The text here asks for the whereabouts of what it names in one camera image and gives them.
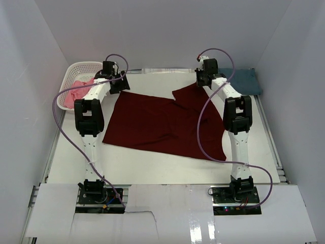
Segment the dark red t shirt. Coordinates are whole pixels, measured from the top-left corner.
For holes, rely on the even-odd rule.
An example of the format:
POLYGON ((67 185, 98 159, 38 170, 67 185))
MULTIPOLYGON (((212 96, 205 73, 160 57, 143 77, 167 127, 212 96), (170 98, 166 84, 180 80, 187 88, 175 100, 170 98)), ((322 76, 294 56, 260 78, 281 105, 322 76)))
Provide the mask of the dark red t shirt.
POLYGON ((202 87, 191 84, 161 98, 121 92, 103 143, 206 160, 224 161, 224 126, 202 87))

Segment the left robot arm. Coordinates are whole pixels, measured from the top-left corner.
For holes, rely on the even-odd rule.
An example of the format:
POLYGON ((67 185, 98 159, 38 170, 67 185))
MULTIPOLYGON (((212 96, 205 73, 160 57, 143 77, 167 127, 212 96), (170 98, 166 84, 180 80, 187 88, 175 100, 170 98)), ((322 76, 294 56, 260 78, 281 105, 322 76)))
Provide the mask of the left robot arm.
POLYGON ((86 197, 103 203, 107 199, 107 190, 99 153, 100 134, 105 127, 102 101, 107 94, 118 94, 130 87, 125 71, 119 71, 116 62, 107 60, 95 74, 93 84, 83 98, 74 101, 75 125, 87 156, 85 180, 80 187, 86 197))

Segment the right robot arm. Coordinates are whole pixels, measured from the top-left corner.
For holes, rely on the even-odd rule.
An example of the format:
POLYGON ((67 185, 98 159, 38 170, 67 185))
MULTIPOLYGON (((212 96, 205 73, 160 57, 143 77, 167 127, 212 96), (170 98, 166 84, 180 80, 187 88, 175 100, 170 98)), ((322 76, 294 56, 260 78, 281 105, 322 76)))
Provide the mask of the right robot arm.
POLYGON ((218 72, 214 58, 198 57, 199 67, 195 69, 199 87, 207 86, 224 102, 223 126, 231 142, 232 171, 229 197, 237 203, 248 198, 254 184, 248 166, 248 133, 252 126, 252 103, 250 96, 237 92, 227 78, 218 72))

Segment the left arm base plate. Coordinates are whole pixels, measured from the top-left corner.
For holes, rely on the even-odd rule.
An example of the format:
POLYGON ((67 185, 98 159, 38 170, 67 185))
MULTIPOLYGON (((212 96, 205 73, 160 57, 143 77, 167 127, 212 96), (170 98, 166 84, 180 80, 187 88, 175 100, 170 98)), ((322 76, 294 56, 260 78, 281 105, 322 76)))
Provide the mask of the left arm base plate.
POLYGON ((104 188, 104 195, 94 200, 79 189, 75 207, 77 214, 123 214, 124 207, 111 188, 104 188))

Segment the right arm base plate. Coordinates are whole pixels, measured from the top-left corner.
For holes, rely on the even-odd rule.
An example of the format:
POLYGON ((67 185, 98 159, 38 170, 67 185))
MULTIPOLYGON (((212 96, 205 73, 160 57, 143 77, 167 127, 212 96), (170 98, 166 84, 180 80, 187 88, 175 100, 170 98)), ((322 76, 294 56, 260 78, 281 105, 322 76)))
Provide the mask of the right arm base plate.
POLYGON ((247 196, 234 197, 230 187, 210 187, 208 195, 212 197, 215 216, 248 216, 261 215, 257 188, 247 196))

